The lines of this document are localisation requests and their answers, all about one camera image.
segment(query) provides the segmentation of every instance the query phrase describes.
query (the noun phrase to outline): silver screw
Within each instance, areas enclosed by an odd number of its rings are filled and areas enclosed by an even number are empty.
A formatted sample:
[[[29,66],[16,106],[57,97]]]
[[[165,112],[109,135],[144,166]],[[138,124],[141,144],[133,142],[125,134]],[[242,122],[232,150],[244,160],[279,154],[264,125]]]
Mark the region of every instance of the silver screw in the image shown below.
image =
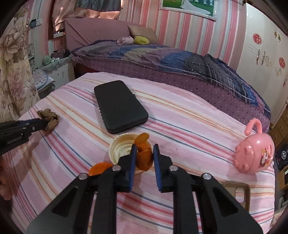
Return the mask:
[[[80,180],[85,180],[85,179],[87,179],[88,178],[88,175],[86,174],[86,173],[81,173],[80,175],[79,175],[79,179]]]
[[[120,171],[121,170],[121,166],[120,165],[115,165],[112,167],[113,171]]]
[[[212,178],[212,176],[209,173],[205,173],[205,174],[203,174],[203,178],[205,180],[210,180]]]
[[[170,171],[177,171],[177,170],[178,170],[178,167],[175,166],[175,165],[171,165],[171,166],[169,167],[169,170],[170,170]]]

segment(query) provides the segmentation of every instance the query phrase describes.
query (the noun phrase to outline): beige pillow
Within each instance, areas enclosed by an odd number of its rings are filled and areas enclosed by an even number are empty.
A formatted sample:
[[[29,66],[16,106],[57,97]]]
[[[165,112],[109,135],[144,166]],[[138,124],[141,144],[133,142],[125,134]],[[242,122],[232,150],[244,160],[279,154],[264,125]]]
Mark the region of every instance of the beige pillow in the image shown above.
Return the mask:
[[[146,37],[151,43],[158,43],[158,38],[152,28],[141,27],[137,25],[128,26],[133,37]]]

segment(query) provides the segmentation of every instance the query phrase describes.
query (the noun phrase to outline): white bowl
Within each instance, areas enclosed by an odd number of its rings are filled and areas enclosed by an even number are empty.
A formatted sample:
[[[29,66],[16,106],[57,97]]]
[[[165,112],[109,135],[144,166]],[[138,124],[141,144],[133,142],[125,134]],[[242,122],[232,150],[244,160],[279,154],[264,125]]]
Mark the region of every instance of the white bowl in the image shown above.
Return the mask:
[[[138,133],[123,133],[114,138],[108,151],[109,158],[114,165],[118,164],[120,157],[130,154],[131,147],[138,136]],[[147,140],[147,143],[150,145],[151,151],[153,152],[153,147],[150,141]]]

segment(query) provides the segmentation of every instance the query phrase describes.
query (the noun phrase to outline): white cabinet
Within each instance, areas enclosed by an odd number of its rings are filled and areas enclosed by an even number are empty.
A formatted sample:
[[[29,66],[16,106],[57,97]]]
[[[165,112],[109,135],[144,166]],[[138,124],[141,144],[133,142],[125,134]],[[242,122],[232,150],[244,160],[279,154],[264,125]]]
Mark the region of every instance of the white cabinet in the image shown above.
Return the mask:
[[[237,73],[271,108],[273,123],[288,98],[286,87],[283,86],[287,70],[284,63],[288,61],[288,38],[261,11],[249,4],[245,6],[246,33]]]
[[[72,63],[66,63],[47,74],[55,80],[55,90],[75,80]]]

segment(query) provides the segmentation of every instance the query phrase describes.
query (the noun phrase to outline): white logo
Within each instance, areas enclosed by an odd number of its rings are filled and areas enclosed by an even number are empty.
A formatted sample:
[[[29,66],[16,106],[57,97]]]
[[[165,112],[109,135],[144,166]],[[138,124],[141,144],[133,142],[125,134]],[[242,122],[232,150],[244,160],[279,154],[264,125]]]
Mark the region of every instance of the white logo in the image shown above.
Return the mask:
[[[282,158],[285,159],[286,158],[286,152],[282,151]]]

